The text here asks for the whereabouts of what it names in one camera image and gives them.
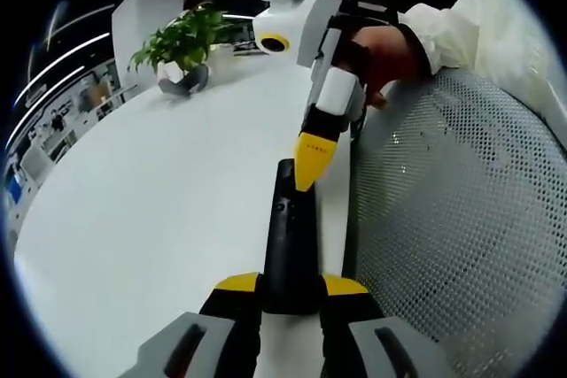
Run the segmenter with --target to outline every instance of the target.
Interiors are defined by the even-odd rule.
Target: person's hand
[[[367,104],[383,108],[386,101],[380,90],[386,83],[418,76],[415,54],[398,28],[365,27],[354,35],[353,41],[370,50],[367,75],[361,76],[367,83]]]

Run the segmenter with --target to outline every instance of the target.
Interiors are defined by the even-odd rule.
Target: white sleeve
[[[400,22],[410,27],[423,45],[431,73],[442,66],[475,67],[482,0],[458,0],[453,8],[439,10],[417,4]]]

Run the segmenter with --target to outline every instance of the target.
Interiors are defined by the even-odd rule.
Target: white table
[[[18,276],[46,340],[76,376],[131,367],[138,346],[214,285],[263,269],[277,163],[292,154],[309,71],[239,58],[192,99],[149,89],[58,163],[23,223]],[[322,269],[340,274],[349,134],[317,182]],[[318,377],[317,317],[264,315],[255,376]]]

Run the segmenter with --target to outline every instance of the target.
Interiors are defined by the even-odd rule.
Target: ceiling light
[[[234,15],[232,13],[225,13],[224,15],[222,15],[223,18],[234,18],[234,19],[254,19],[254,17],[251,17],[249,15]]]
[[[46,66],[42,71],[39,72],[39,74],[36,75],[36,77],[34,77],[31,82],[29,82],[25,88],[22,89],[22,91],[19,93],[19,95],[16,97],[16,100],[14,101],[14,105],[17,104],[19,102],[19,100],[26,94],[26,92],[29,90],[29,88],[31,88],[39,79],[41,79],[48,71],[50,71],[51,68],[53,68],[54,66],[56,66],[59,62],[61,62],[63,59],[65,58],[69,58],[71,55],[73,55],[76,51],[81,50],[82,48],[86,48],[87,46],[89,46],[90,44],[94,43],[94,42],[98,42],[101,39],[104,39],[105,37],[108,37],[110,35],[110,33],[104,33],[103,35],[98,35],[97,37],[90,39],[88,41],[86,41],[85,43],[81,43],[79,46],[76,46],[74,48],[72,48],[70,51],[68,51],[66,54],[62,55],[61,57],[57,58],[55,61],[53,61],[51,64],[49,64],[48,66]]]
[[[27,59],[27,81],[32,80],[32,64],[34,62],[35,45],[32,44],[32,49],[29,51],[29,58]]]
[[[85,13],[84,15],[81,15],[80,17],[75,18],[75,19],[73,19],[72,21],[69,21],[69,22],[67,22],[65,25],[63,25],[63,26],[57,28],[56,30],[54,30],[53,33],[51,34],[51,37],[53,37],[53,36],[56,35],[57,33],[59,33],[59,32],[61,32],[61,31],[65,30],[66,28],[69,28],[69,27],[72,26],[73,24],[76,24],[77,22],[79,22],[79,21],[81,21],[81,20],[83,20],[83,19],[85,19],[85,18],[88,18],[88,17],[90,17],[90,16],[92,16],[92,15],[95,15],[95,14],[97,14],[97,13],[99,13],[99,12],[107,11],[107,10],[109,10],[109,9],[112,9],[113,7],[114,7],[114,4],[108,4],[107,6],[103,6],[102,8],[98,8],[98,9],[95,9],[94,11],[87,12],[87,13]]]
[[[55,8],[55,11],[53,12],[53,17],[51,17],[50,28],[47,31],[46,42],[47,42],[47,51],[48,52],[50,50],[51,37],[52,37],[52,34],[53,34],[53,29],[55,28],[55,23],[57,22],[58,12],[59,12],[59,5]]]
[[[14,138],[14,136],[16,135],[16,133],[18,133],[19,128],[24,124],[24,122],[27,120],[27,118],[32,114],[32,112],[34,112],[39,104],[47,98],[47,96],[49,96],[51,93],[53,93],[53,91],[55,89],[57,89],[58,87],[60,87],[63,83],[65,83],[66,81],[68,81],[69,79],[71,79],[74,75],[76,75],[77,73],[80,73],[82,70],[84,70],[84,66],[80,66],[79,68],[77,68],[76,70],[74,70],[72,73],[68,74],[66,77],[64,77],[63,79],[61,79],[59,82],[55,83],[53,86],[51,86],[51,88],[45,92],[42,97],[40,97],[37,102],[35,104],[33,104],[31,106],[31,108],[29,110],[27,110],[26,114],[24,114],[24,116],[22,117],[22,119],[18,122],[18,124],[14,127],[14,129],[12,130],[12,133],[10,134],[10,137],[8,137],[8,141],[6,142],[6,146],[5,148],[8,148],[8,145],[10,144],[10,142],[12,141],[12,139]]]

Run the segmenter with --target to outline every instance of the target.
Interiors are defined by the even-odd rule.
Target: black handle
[[[278,164],[260,284],[264,312],[304,315],[319,310],[315,186],[307,192],[295,189],[293,159]]]
[[[359,78],[362,86],[366,83],[368,75],[370,50],[353,42],[353,37],[361,28],[377,25],[381,23],[375,19],[340,14],[333,17],[329,24],[329,27],[341,31],[331,63],[334,66],[347,66],[349,71]]]

